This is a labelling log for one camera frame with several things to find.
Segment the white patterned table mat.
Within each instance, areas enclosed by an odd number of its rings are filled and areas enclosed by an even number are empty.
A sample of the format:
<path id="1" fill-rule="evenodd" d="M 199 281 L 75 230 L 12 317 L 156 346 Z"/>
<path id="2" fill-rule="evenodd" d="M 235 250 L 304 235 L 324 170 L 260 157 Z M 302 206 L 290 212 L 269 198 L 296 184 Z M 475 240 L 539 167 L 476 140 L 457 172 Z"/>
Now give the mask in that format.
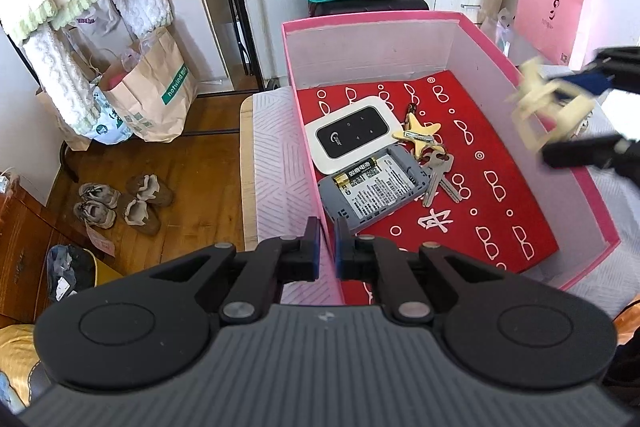
<path id="1" fill-rule="evenodd" d="M 323 211 L 295 93 L 290 87 L 260 92 L 252 104 L 257 238 L 301 236 L 307 219 L 322 219 Z"/>

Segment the yellow star keychain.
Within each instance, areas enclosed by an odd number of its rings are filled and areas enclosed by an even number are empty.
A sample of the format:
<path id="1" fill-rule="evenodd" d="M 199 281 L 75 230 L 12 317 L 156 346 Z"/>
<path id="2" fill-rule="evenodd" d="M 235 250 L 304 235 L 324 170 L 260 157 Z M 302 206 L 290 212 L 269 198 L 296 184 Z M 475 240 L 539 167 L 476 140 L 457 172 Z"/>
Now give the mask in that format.
<path id="1" fill-rule="evenodd" d="M 424 150 L 434 150 L 435 152 L 444 153 L 445 149 L 436 139 L 435 135 L 439 132 L 441 124 L 429 124 L 423 126 L 413 113 L 406 115 L 405 128 L 401 131 L 394 131 L 392 137 L 402 142 L 411 142 L 413 144 L 413 155 L 416 160 L 420 160 Z"/>

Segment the silver keys in box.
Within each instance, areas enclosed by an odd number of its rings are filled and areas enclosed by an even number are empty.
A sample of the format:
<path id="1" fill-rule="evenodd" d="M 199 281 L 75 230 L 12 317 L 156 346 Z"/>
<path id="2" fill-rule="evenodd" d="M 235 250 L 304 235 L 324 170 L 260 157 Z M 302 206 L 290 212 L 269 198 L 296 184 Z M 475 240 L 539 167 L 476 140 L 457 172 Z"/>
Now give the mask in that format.
<path id="1" fill-rule="evenodd" d="M 461 202 L 459 191 L 446 178 L 452 165 L 454 165 L 454 156 L 438 150 L 428 150 L 423 154 L 422 159 L 424 160 L 423 168 L 431 176 L 430 184 L 428 184 L 426 193 L 423 196 L 423 207 L 431 207 L 440 188 L 453 202 L 459 204 Z"/>

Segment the white mobile wifi router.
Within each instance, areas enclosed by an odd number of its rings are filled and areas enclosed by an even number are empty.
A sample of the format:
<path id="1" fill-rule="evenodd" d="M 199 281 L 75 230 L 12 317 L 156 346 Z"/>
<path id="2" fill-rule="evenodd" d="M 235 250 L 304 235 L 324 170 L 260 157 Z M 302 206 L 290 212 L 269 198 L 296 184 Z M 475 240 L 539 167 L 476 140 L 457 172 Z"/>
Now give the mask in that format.
<path id="1" fill-rule="evenodd" d="M 305 124 L 309 154 L 323 174 L 337 173 L 396 143 L 400 121 L 376 96 L 344 106 Z"/>

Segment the brown paper bag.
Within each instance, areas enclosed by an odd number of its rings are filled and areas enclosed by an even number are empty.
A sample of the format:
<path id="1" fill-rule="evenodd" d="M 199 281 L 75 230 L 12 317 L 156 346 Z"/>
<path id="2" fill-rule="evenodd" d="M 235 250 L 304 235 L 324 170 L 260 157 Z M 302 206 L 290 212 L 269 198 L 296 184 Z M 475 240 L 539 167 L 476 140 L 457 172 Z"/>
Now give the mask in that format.
<path id="1" fill-rule="evenodd" d="M 99 87 L 138 138 L 157 143 L 182 135 L 198 93 L 176 40 L 163 27 L 126 49 L 104 72 Z"/>

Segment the black gold AA battery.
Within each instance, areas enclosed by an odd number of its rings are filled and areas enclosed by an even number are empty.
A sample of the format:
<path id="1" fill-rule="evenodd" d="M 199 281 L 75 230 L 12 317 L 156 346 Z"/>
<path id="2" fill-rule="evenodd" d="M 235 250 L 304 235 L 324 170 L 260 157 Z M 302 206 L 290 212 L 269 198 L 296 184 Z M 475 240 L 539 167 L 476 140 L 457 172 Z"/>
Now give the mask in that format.
<path id="1" fill-rule="evenodd" d="M 370 171 L 375 166 L 376 160 L 373 157 L 370 157 L 361 161 L 358 165 L 349 167 L 340 173 L 334 174 L 332 179 L 337 186 L 344 186 L 358 178 L 358 176 L 361 176 L 363 173 Z"/>

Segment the grey router back with battery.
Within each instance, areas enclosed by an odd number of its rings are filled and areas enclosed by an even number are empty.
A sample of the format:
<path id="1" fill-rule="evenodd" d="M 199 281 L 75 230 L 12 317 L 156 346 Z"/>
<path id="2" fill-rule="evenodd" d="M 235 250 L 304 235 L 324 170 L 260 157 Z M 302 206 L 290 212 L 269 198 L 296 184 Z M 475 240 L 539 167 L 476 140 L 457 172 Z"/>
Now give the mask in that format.
<path id="1" fill-rule="evenodd" d="M 402 145 L 384 147 L 370 157 L 376 166 L 349 184 L 337 186 L 332 179 L 336 173 L 318 182 L 324 211 L 333 223 L 344 218 L 351 232 L 360 232 L 409 204 L 430 184 L 431 176 Z"/>

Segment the cream hair claw clip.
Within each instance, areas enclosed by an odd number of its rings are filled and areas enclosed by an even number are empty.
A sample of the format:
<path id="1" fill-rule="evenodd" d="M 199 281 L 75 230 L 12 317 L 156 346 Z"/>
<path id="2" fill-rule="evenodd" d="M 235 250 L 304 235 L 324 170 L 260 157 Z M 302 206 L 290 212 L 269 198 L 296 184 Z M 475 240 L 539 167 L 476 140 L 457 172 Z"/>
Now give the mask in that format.
<path id="1" fill-rule="evenodd" d="M 539 58 L 518 66 L 520 83 L 506 99 L 514 104 L 514 128 L 532 152 L 548 143 L 572 139 L 596 106 L 594 96 L 576 84 L 544 78 L 542 66 Z"/>

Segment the pink storage box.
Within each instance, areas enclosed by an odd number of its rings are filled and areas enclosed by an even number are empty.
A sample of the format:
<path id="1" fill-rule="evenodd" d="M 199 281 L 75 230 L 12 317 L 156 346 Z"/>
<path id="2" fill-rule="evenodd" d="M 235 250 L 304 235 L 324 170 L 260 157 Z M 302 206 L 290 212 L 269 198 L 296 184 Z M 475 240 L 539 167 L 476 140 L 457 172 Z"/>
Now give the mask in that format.
<path id="1" fill-rule="evenodd" d="M 422 241 L 564 291 L 605 310 L 624 282 L 611 270 L 620 236 L 590 173 L 542 165 L 513 126 L 518 71 L 463 16 L 376 12 L 293 20 L 284 53 L 303 124 L 373 96 L 397 118 L 437 124 L 454 156 L 459 202 L 410 202 L 372 227 L 413 249 Z"/>

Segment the pink paper bag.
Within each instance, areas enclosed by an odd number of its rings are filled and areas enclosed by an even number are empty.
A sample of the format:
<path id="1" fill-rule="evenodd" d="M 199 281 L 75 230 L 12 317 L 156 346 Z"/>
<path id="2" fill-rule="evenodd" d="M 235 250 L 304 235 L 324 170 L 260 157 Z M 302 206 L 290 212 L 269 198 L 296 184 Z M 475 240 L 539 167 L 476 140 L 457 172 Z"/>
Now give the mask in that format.
<path id="1" fill-rule="evenodd" d="M 577 70 L 584 64 L 592 0 L 518 0 L 515 31 L 549 63 Z"/>

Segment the grey sneaker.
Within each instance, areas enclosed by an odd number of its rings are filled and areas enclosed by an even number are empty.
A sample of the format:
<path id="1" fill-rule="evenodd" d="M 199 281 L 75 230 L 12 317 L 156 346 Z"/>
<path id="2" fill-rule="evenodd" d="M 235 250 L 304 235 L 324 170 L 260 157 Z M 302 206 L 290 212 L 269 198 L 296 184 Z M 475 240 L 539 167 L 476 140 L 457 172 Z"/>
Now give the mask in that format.
<path id="1" fill-rule="evenodd" d="M 76 218 L 89 225 L 89 227 L 102 230 L 110 229 L 116 220 L 116 212 L 96 200 L 83 200 L 74 205 L 74 215 Z"/>
<path id="2" fill-rule="evenodd" d="M 78 188 L 78 195 L 82 200 L 100 202 L 107 208 L 115 209 L 118 204 L 120 192 L 108 184 L 85 183 Z"/>

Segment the wooden side cabinet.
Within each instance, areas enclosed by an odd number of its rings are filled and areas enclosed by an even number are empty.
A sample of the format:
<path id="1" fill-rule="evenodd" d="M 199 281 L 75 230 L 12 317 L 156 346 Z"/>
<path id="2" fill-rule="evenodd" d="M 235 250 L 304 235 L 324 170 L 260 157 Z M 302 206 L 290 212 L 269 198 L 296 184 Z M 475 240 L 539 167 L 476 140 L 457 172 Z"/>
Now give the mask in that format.
<path id="1" fill-rule="evenodd" d="M 49 303 L 46 257 L 60 233 L 54 214 L 14 176 L 1 193 L 1 324 L 32 324 Z"/>

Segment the furry slipper boot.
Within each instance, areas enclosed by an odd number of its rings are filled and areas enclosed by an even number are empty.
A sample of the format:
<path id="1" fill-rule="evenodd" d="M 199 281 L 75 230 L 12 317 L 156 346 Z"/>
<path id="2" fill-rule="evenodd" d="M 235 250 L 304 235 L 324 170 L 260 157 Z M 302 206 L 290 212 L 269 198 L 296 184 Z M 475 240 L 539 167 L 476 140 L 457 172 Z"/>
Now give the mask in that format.
<path id="1" fill-rule="evenodd" d="M 131 228 L 146 236 L 155 236 L 160 231 L 160 219 L 145 200 L 127 199 L 122 207 L 122 217 Z"/>
<path id="2" fill-rule="evenodd" d="M 156 174 L 140 174 L 126 183 L 127 192 L 157 207 L 168 207 L 174 200 L 174 192 Z"/>

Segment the black suitcase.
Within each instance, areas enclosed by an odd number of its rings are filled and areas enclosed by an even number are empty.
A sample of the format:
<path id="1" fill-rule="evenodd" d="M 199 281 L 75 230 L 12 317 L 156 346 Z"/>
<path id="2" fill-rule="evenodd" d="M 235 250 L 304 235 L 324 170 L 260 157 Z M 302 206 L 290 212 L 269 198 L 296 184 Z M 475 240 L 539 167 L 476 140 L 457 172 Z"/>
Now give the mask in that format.
<path id="1" fill-rule="evenodd" d="M 429 10 L 425 0 L 334 0 L 308 3 L 310 17 L 360 12 Z"/>

